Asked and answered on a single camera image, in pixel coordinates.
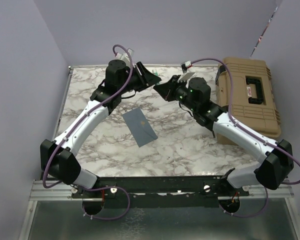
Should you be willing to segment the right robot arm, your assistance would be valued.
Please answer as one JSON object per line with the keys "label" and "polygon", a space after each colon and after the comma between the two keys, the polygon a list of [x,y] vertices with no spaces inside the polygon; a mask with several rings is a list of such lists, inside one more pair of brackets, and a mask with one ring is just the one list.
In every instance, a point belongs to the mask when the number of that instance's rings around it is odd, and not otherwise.
{"label": "right robot arm", "polygon": [[247,126],[239,127],[228,111],[211,101],[211,88],[202,77],[178,81],[174,75],[168,82],[154,86],[154,90],[167,102],[178,101],[191,110],[193,118],[202,127],[220,134],[245,149],[257,164],[230,169],[220,179],[220,191],[230,196],[243,186],[262,185],[276,190],[294,168],[292,145],[277,142]]}

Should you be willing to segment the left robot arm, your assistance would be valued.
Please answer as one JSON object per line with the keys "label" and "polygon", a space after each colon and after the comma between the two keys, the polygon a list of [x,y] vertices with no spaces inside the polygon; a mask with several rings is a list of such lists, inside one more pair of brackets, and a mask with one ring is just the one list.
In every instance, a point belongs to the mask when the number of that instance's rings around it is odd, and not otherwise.
{"label": "left robot arm", "polygon": [[87,105],[74,122],[54,140],[40,145],[42,180],[52,176],[66,185],[83,188],[87,196],[96,197],[101,190],[98,176],[83,169],[76,156],[93,130],[121,103],[127,92],[141,92],[159,83],[161,78],[141,62],[127,66],[123,60],[111,60],[105,78],[93,91]]}

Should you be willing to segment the green white glue stick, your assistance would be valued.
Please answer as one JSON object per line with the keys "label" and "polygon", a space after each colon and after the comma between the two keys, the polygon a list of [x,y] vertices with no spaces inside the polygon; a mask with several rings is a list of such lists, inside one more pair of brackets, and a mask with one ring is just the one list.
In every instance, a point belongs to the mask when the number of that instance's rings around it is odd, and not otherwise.
{"label": "green white glue stick", "polygon": [[155,75],[155,76],[158,76],[158,73],[156,70],[152,70],[152,73]]}

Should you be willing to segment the grey-blue envelope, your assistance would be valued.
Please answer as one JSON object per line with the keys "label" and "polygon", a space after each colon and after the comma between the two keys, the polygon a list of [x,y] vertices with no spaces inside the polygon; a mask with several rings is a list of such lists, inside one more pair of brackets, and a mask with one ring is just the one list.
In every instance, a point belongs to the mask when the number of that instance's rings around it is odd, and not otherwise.
{"label": "grey-blue envelope", "polygon": [[124,113],[122,117],[139,148],[158,138],[139,107]]}

